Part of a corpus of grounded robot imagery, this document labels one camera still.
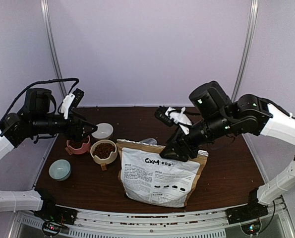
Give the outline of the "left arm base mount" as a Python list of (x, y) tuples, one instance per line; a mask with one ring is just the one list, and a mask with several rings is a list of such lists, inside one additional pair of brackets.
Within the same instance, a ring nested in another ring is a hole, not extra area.
[(67, 225), (74, 225), (77, 210), (57, 205), (56, 199), (46, 189), (35, 190), (43, 202), (39, 211), (34, 211), (34, 216), (43, 221), (42, 232), (46, 237), (54, 237), (62, 230), (67, 230)]

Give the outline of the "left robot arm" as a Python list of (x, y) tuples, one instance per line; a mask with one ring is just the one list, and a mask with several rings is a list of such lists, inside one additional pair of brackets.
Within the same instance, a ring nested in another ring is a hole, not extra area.
[[(8, 113), (0, 123), (0, 160), (17, 148), (25, 139), (37, 143), (40, 139), (64, 134), (67, 140), (82, 141), (97, 130), (97, 126), (73, 110), (84, 93), (80, 89), (69, 93), (63, 100), (60, 112), (50, 112), (56, 104), (51, 90), (30, 88), (25, 90), (23, 107)], [(45, 189), (29, 191), (0, 191), (0, 212), (41, 211), (49, 220), (60, 215), (55, 198)]]

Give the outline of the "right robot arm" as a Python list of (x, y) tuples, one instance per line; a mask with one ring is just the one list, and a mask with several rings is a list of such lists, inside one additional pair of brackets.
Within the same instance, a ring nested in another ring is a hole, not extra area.
[[(295, 117), (273, 101), (252, 94), (232, 102), (217, 81), (197, 87), (189, 100), (198, 110), (201, 121), (192, 123), (185, 109), (158, 107), (155, 117), (167, 126), (178, 128), (160, 152), (164, 159), (186, 162), (198, 155), (199, 147), (212, 144), (223, 136), (250, 133), (269, 136), (295, 146)], [(287, 168), (249, 196), (243, 215), (253, 219), (262, 206), (271, 204), (295, 184), (295, 158)]]

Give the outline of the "metal food scoop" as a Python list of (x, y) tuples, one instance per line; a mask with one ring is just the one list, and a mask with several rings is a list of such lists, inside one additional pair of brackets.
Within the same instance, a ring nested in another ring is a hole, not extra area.
[(146, 139), (141, 140), (139, 143), (155, 145), (155, 144), (157, 144), (157, 140), (155, 138), (146, 138)]

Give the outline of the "pet food bag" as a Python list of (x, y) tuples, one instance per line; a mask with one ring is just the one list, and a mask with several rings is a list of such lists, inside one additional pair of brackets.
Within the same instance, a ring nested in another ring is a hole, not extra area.
[(132, 200), (170, 208), (182, 208), (196, 188), (206, 166), (207, 151), (199, 150), (186, 162), (163, 159), (161, 145), (117, 140), (121, 170), (118, 178)]

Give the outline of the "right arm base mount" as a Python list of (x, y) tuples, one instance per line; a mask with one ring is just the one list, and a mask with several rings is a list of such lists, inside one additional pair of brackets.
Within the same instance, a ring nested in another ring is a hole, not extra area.
[(258, 188), (249, 193), (246, 205), (229, 208), (225, 211), (229, 225), (241, 223), (246, 235), (257, 235), (261, 231), (260, 218), (268, 215), (268, 207), (258, 203)]

